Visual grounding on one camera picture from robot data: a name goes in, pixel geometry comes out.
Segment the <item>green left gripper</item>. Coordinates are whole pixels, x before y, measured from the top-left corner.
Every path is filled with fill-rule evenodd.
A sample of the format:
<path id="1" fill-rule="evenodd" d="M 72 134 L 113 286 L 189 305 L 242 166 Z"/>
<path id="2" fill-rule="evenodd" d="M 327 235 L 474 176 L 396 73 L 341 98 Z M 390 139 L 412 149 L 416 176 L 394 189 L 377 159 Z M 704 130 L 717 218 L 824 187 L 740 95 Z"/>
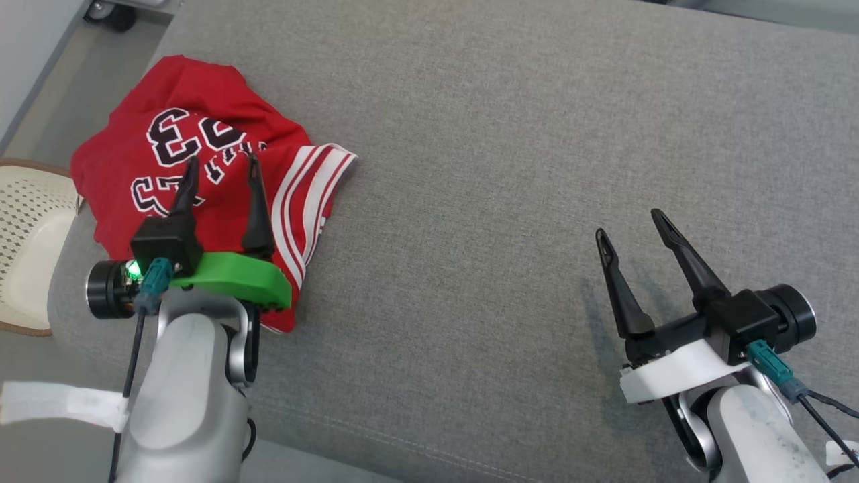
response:
<path id="1" fill-rule="evenodd" d="M 131 318 L 159 312 L 170 288 L 206 290 L 252 303 L 263 311 L 291 308 L 292 287 L 282 271 L 271 263 L 276 246 L 271 227 L 262 168 L 254 153 L 248 154 L 249 214 L 242 236 L 243 253 L 208 252 L 190 275 L 165 257 L 149 263 L 141 259 L 99 261 L 86 281 L 86 303 L 99 320 Z M 185 163 L 168 218 L 194 218 L 199 190 L 199 159 Z"/>

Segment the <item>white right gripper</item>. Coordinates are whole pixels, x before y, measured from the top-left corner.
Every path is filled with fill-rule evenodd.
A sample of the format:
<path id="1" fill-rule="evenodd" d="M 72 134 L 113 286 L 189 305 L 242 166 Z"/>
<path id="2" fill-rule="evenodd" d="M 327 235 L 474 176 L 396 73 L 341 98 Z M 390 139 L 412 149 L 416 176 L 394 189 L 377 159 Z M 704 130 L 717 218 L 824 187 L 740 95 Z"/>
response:
<path id="1" fill-rule="evenodd" d="M 648 403 L 703 387 L 752 366 L 751 343 L 767 343 L 784 354 L 813 339 L 817 319 L 803 293 L 786 284 L 766 290 L 730 291 L 683 233 L 660 209 L 650 211 L 663 244 L 674 253 L 691 289 L 694 309 L 681 320 L 657 327 L 642 310 L 619 267 L 607 232 L 595 241 L 617 332 L 633 343 L 640 360 L 621 370 L 620 388 L 629 403 Z"/>

